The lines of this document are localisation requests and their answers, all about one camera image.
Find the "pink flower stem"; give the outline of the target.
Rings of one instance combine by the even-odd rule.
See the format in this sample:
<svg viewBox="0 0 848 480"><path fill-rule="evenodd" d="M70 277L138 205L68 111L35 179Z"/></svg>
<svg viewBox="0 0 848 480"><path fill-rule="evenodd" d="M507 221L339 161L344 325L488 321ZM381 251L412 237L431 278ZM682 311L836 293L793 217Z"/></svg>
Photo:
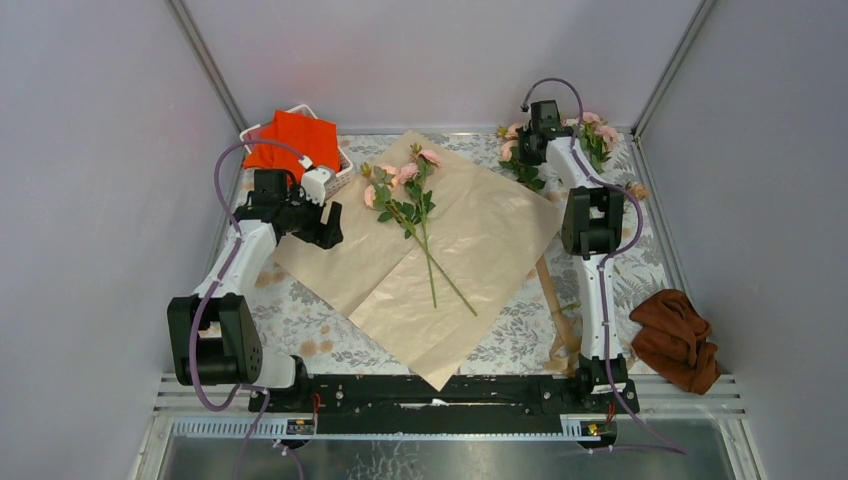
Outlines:
<svg viewBox="0 0 848 480"><path fill-rule="evenodd" d="M415 243L422 250L422 247L420 246L419 240L416 235L416 227L411 225L406 218L406 214L411 214L413 208L406 191L402 186L399 186L397 183L397 175L399 173L399 170L400 168L395 168L388 165L379 166L365 163L360 168L360 174L367 182L367 186L364 192L365 204L368 208L374 210L377 213L377 221L379 223L395 223L403 231L404 238L414 240ZM433 191L428 186L427 188L432 192L432 210L429 212L428 215L429 238L430 213L435 209L436 204L433 201ZM430 248L430 242L429 250L432 257L435 280L436 273L439 273L447 281L450 289L459 297L462 304L471 312L472 315L477 316L478 312L471 304L471 302L467 299L466 295L460 290L455 281L449 276L447 271L433 256Z"/></svg>
<svg viewBox="0 0 848 480"><path fill-rule="evenodd" d="M410 146L409 160L400 168L397 175L397 183L406 191L413 208L411 214L406 214L406 218L416 227L416 235L425 254L433 308L436 308L438 303L433 262L429 250L428 215L432 210L432 192L427 188L427 181L440 166L441 162L434 152L424 149L418 143L413 143Z"/></svg>
<svg viewBox="0 0 848 480"><path fill-rule="evenodd" d="M521 161L519 134L523 132L523 128L524 124L514 123L497 129L497 137L502 140L499 165L513 173L516 180L523 186L534 192L540 192L545 187L545 181L539 177L539 168Z"/></svg>

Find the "beige kraft wrapping paper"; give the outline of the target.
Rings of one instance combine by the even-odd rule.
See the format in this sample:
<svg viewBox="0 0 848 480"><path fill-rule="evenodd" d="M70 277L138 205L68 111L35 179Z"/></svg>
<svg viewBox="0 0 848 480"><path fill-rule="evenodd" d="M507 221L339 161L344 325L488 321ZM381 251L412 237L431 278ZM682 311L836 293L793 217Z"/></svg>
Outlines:
<svg viewBox="0 0 848 480"><path fill-rule="evenodd" d="M434 210L421 246L364 202L355 178L335 197L342 241L283 239L273 260L435 389L492 328L559 231L558 207L519 183L409 131L376 162L401 166L413 144L436 153Z"/></svg>

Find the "pink fake flower bouquet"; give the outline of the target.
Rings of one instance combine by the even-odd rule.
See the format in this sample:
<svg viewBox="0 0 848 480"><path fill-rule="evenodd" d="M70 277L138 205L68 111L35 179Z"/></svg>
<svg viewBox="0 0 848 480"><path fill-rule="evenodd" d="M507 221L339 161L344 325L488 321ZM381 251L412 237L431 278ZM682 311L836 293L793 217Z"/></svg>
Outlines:
<svg viewBox="0 0 848 480"><path fill-rule="evenodd" d="M599 174L603 166L621 143L620 133L594 112L584 112L579 117L566 119L563 125L579 130L578 140L588 154L590 164Z"/></svg>

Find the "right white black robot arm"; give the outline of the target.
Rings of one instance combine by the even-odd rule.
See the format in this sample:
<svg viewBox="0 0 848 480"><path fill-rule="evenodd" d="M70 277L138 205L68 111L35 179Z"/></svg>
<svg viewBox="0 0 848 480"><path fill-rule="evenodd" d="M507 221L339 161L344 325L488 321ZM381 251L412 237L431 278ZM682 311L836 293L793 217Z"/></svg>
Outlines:
<svg viewBox="0 0 848 480"><path fill-rule="evenodd" d="M568 189L561 241L576 265L582 319L573 396L583 410L597 412L613 394L622 394L628 381L608 270L622 241L624 195L597 176L580 148L577 128L564 126L554 100L524 103L521 110L529 121L518 133L520 161L547 164Z"/></svg>

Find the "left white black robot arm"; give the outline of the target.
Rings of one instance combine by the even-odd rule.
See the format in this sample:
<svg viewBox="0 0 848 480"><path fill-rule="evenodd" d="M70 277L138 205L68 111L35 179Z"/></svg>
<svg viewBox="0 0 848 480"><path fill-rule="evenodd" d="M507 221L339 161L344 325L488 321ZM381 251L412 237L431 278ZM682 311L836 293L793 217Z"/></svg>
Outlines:
<svg viewBox="0 0 848 480"><path fill-rule="evenodd" d="M343 239L342 207L330 200L335 178L312 167L300 179L286 170L261 169L233 217L235 226L209 275L184 297L175 297L167 320L180 384L257 385L288 411L309 401L310 385L297 375L296 359L265 349L248 299L264 264L287 235L322 249Z"/></svg>

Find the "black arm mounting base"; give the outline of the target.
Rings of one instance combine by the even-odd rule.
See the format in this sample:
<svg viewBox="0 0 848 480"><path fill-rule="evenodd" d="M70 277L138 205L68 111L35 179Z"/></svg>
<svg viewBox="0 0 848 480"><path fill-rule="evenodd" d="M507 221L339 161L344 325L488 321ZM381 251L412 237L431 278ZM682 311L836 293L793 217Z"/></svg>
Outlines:
<svg viewBox="0 0 848 480"><path fill-rule="evenodd" d="M252 395L248 409L303 414L324 435L561 435L566 419L639 411L632 381L621 396L550 375L455 376L440 391L414 375L314 375Z"/></svg>

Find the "tan ribbon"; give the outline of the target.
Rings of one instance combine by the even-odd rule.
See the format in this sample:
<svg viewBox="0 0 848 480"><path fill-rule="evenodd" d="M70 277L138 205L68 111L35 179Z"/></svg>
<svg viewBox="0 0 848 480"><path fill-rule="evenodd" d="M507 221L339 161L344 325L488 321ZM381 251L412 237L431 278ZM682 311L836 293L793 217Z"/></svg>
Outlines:
<svg viewBox="0 0 848 480"><path fill-rule="evenodd" d="M554 326L554 337L548 351L549 359L544 364L544 368L566 377L574 377L581 348L581 337L575 332L577 318L564 313L544 256L536 262L535 271Z"/></svg>

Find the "brown cloth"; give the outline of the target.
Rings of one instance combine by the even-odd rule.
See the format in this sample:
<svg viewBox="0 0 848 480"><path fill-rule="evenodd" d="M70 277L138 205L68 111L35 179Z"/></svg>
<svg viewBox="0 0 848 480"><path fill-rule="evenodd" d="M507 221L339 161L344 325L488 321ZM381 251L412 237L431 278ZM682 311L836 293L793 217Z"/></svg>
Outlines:
<svg viewBox="0 0 848 480"><path fill-rule="evenodd" d="M712 325L687 295L661 290L638 305L630 320L641 326L632 347L645 364L681 390L706 394L721 375Z"/></svg>

